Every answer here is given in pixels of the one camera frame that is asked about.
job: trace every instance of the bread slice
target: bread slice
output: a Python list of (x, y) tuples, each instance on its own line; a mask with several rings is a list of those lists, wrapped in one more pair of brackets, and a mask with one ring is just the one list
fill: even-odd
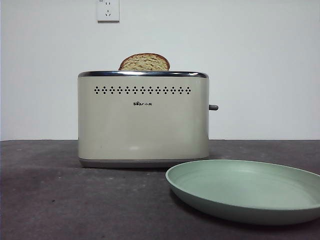
[(119, 70), (127, 71), (168, 71), (168, 60), (155, 53), (139, 53), (127, 57), (120, 64)]

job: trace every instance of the bread crust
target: bread crust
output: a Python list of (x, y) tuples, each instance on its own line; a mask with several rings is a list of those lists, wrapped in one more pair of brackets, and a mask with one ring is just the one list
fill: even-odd
[(123, 69), (125, 63), (127, 60), (131, 59), (132, 57), (135, 57), (135, 56), (144, 56), (144, 55), (153, 55), (153, 56), (157, 56), (158, 58), (161, 58), (162, 60), (165, 61), (165, 64), (166, 64), (166, 67), (167, 67), (167, 71), (169, 70), (170, 68), (170, 63), (169, 61), (164, 57), (164, 56), (161, 56), (159, 54), (156, 54), (156, 53), (150, 53), (150, 52), (144, 52), (144, 53), (137, 53), (137, 54), (134, 54), (134, 55), (131, 55), (131, 56), (128, 56), (125, 60), (123, 60), (120, 64), (120, 67), (119, 67), (119, 71)]

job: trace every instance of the ventilation holes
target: ventilation holes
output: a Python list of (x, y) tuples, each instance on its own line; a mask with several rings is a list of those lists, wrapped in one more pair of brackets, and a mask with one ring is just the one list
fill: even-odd
[(186, 89), (183, 89), (182, 86), (179, 87), (175, 87), (175, 86), (164, 86), (162, 89), (160, 86), (157, 86), (155, 88), (153, 88), (152, 86), (148, 86), (147, 88), (145, 88), (144, 86), (141, 86), (141, 88), (137, 88), (137, 86), (110, 86), (110, 88), (108, 89), (107, 86), (102, 86), (102, 88), (99, 88), (99, 86), (96, 86), (93, 91), (95, 94), (99, 94), (101, 89), (101, 93), (103, 94), (107, 94), (108, 92), (110, 92), (110, 94), (114, 94), (115, 91), (117, 91), (117, 93), (121, 94), (122, 92), (125, 92), (125, 94), (137, 94), (137, 93), (141, 93), (141, 94), (145, 94), (145, 93), (149, 93), (152, 94), (153, 91), (155, 91), (156, 94), (160, 94), (161, 92), (163, 92), (165, 95), (168, 94), (169, 90), (170, 92), (174, 95), (176, 92), (179, 93), (180, 95), (182, 95), (184, 92), (188, 95), (191, 92), (190, 87), (186, 87)]
[(125, 93), (126, 93), (126, 94), (129, 94), (129, 92), (130, 92), (129, 87), (128, 87), (128, 86), (126, 86), (124, 91), (125, 91)]
[(169, 90), (168, 90), (168, 88), (165, 86), (162, 91), (164, 91), (164, 94), (167, 94)]
[(140, 92), (142, 93), (142, 94), (145, 94), (145, 87), (144, 86), (142, 86), (141, 88), (140, 88)]
[(149, 86), (149, 89), (148, 89), (149, 94), (152, 94), (153, 91), (154, 90), (152, 89), (152, 86)]
[(115, 91), (114, 87), (111, 86), (111, 88), (109, 89), (109, 91), (111, 92), (111, 94), (114, 94), (114, 91)]

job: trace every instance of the brand logo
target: brand logo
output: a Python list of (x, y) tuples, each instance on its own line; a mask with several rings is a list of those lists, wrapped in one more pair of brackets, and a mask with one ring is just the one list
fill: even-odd
[(139, 102), (134, 101), (133, 106), (152, 106), (152, 102)]

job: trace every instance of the plate rim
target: plate rim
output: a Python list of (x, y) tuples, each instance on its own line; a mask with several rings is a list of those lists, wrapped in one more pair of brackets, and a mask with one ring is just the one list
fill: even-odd
[(285, 168), (290, 168), (290, 169), (294, 169), (294, 170), (298, 170), (298, 171), (302, 171), (305, 172), (307, 174), (311, 174), (311, 175), (315, 175), (316, 177), (318, 177), (320, 179), (320, 175), (314, 173), (314, 172), (310, 172), (310, 171), (306, 171), (300, 168), (296, 168), (296, 167), (291, 167), (291, 166), (286, 166), (286, 165), (281, 165), (281, 164), (276, 164), (276, 163), (270, 163), (270, 162), (263, 162), (263, 161), (250, 161), (250, 160), (240, 160), (240, 159), (206, 159), (206, 160), (196, 160), (196, 161), (189, 161), (189, 162), (184, 162), (184, 163), (180, 163), (177, 164), (175, 166), (170, 167), (166, 172), (165, 172), (165, 178), (166, 180), (169, 182), (170, 185), (174, 186), (175, 188), (177, 188), (180, 191), (183, 191), (193, 197), (196, 198), (200, 198), (202, 200), (206, 200), (206, 201), (210, 201), (212, 203), (217, 203), (217, 204), (222, 204), (222, 205), (227, 205), (227, 206), (232, 206), (232, 207), (237, 207), (237, 208), (245, 208), (245, 209), (252, 209), (252, 210), (262, 210), (262, 211), (305, 211), (305, 210), (315, 210), (320, 208), (320, 203), (318, 204), (314, 204), (311, 207), (300, 207), (300, 208), (292, 208), (292, 207), (279, 207), (279, 208), (271, 208), (271, 207), (255, 207), (255, 206), (246, 206), (246, 205), (236, 205), (236, 204), (230, 204), (230, 203), (225, 203), (225, 202), (221, 202), (221, 201), (214, 201), (212, 199), (206, 198), (206, 197), (201, 197), (198, 195), (195, 195), (193, 193), (191, 193), (190, 191), (184, 189), (183, 187), (178, 186), (177, 184), (173, 183), (173, 181), (171, 181), (171, 179), (169, 178), (169, 173), (170, 171), (172, 171), (174, 168), (178, 168), (181, 165), (184, 164), (193, 164), (193, 163), (197, 163), (197, 162), (213, 162), (213, 161), (230, 161), (230, 162), (247, 162), (247, 163), (257, 163), (257, 164), (266, 164), (266, 165), (274, 165), (274, 166), (280, 166), (280, 167), (285, 167)]

